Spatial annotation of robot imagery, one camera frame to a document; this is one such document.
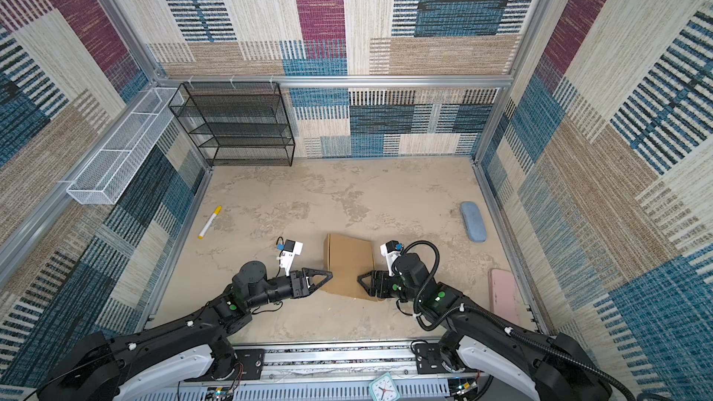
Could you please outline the brown cardboard box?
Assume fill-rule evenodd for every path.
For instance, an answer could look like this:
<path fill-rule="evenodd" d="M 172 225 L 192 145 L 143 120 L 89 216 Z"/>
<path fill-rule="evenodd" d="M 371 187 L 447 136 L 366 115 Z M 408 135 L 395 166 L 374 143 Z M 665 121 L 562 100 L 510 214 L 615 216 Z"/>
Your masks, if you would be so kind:
<path fill-rule="evenodd" d="M 375 302 L 358 283 L 358 277 L 375 269 L 370 241 L 330 233 L 324 241 L 324 264 L 332 278 L 322 287 L 326 293 Z"/>

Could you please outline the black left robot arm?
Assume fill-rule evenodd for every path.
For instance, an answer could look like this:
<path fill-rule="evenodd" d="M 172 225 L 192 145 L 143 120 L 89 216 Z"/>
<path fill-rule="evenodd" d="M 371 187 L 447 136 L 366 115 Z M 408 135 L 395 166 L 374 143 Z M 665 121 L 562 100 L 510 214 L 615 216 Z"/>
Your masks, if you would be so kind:
<path fill-rule="evenodd" d="M 223 293 L 195 312 L 143 332 L 108 339 L 92 333 L 50 371 L 41 400 L 134 400 L 185 380 L 225 381 L 238 358 L 229 338 L 254 309 L 315 293 L 332 272 L 302 268 L 269 278 L 264 263 L 243 265 Z"/>

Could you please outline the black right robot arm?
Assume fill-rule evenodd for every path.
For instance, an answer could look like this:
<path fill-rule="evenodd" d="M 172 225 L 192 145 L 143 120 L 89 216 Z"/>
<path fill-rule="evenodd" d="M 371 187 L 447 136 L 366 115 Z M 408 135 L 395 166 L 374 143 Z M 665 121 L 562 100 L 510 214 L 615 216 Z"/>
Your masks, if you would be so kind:
<path fill-rule="evenodd" d="M 416 319 L 443 327 L 440 358 L 450 371 L 484 371 L 531 400 L 607 400 L 613 390 L 572 337 L 531 332 L 437 282 L 417 254 L 357 281 L 369 296 L 417 304 Z"/>

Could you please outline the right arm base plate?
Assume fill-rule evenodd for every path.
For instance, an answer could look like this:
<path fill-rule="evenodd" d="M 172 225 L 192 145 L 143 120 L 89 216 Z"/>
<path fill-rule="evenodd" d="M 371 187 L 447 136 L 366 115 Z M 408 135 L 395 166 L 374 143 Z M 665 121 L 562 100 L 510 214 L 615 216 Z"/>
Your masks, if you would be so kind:
<path fill-rule="evenodd" d="M 444 363 L 438 343 L 415 340 L 410 343 L 410 351 L 415 356 L 416 369 L 419 375 L 454 372 Z"/>

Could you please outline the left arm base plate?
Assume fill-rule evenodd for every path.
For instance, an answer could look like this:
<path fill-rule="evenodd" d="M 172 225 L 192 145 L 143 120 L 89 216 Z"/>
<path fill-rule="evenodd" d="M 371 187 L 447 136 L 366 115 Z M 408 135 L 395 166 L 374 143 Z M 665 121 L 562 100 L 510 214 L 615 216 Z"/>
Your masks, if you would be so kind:
<path fill-rule="evenodd" d="M 226 381 L 258 381 L 261 379 L 266 351 L 263 348 L 236 349 L 234 363 L 230 366 L 231 373 Z"/>

